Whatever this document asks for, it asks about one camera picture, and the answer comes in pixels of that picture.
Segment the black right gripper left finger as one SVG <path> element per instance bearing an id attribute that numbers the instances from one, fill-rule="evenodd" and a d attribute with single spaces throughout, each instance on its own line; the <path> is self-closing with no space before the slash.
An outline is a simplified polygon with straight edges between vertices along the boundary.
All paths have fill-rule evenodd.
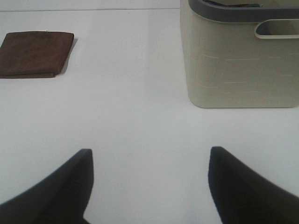
<path id="1" fill-rule="evenodd" d="M 42 181 L 0 205 L 2 224 L 86 224 L 93 153 L 81 149 Z"/>

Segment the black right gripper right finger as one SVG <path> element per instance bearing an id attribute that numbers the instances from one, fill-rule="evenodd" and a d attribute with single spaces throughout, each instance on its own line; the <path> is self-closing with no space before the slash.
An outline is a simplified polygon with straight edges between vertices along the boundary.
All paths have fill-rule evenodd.
<path id="1" fill-rule="evenodd" d="M 299 198 L 270 182 L 222 147 L 212 147 L 210 192 L 224 224 L 297 224 Z"/>

